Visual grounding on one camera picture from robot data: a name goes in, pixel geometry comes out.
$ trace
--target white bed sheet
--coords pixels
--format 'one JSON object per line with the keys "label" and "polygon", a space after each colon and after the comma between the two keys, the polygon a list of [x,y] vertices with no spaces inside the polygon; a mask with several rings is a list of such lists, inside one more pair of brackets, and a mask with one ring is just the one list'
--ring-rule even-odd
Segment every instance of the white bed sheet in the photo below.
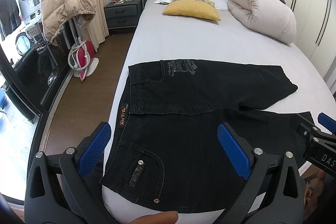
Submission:
{"label": "white bed sheet", "polygon": [[[274,39],[244,27],[230,12],[220,11],[220,22],[182,16],[164,16],[163,5],[148,0],[130,45],[120,75],[111,109],[109,124],[112,138],[105,149],[104,165],[110,153],[120,97],[128,76],[128,66],[141,62],[174,59],[205,59],[241,64],[280,65],[298,90],[278,101],[268,111],[297,113],[310,111],[318,124],[318,114],[324,112],[336,118],[336,103],[327,85],[312,63],[294,45],[282,44]],[[300,175],[310,166],[306,162]],[[131,203],[103,186],[102,196],[106,208],[121,223],[158,213]],[[258,208],[263,195],[253,208]],[[210,224],[223,210],[199,214],[179,214],[178,224]]]}

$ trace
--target rolled comforter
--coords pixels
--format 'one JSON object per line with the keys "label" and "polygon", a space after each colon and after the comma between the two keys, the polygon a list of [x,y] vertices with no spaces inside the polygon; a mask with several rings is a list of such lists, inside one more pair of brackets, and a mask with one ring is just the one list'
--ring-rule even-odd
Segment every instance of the rolled comforter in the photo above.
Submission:
{"label": "rolled comforter", "polygon": [[228,0],[232,15],[245,27],[290,44],[296,37],[292,10],[280,0]]}

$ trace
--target nightstand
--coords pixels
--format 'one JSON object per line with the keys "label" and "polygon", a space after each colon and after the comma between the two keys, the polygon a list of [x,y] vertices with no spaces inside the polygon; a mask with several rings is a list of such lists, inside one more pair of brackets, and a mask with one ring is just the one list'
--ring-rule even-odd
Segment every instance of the nightstand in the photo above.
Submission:
{"label": "nightstand", "polygon": [[141,0],[125,1],[117,5],[109,3],[104,7],[106,23],[109,29],[136,27],[141,12]]}

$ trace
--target metal rivet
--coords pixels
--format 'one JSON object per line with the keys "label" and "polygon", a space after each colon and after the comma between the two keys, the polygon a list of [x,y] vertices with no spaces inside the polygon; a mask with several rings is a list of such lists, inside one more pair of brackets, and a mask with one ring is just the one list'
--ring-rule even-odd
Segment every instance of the metal rivet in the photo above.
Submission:
{"label": "metal rivet", "polygon": [[69,147],[65,153],[67,153],[68,155],[72,155],[75,152],[75,149],[73,147]]}
{"label": "metal rivet", "polygon": [[37,152],[36,155],[35,155],[35,157],[38,158],[38,159],[42,158],[42,156],[43,156],[43,152],[41,152],[41,151]]}
{"label": "metal rivet", "polygon": [[254,153],[256,153],[257,155],[261,155],[263,151],[261,150],[261,148],[255,148]]}
{"label": "metal rivet", "polygon": [[290,152],[290,151],[287,151],[287,152],[286,152],[286,156],[287,156],[288,158],[292,158],[292,157],[293,157],[293,153]]}

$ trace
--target drawer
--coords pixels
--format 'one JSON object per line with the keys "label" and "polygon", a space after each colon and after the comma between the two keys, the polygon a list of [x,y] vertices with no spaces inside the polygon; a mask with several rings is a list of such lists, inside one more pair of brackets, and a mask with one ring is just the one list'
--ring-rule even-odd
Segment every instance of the drawer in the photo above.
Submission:
{"label": "drawer", "polygon": [[104,9],[106,18],[129,17],[138,15],[136,5],[109,7]]}
{"label": "drawer", "polygon": [[137,26],[138,16],[107,18],[106,23],[108,28]]}

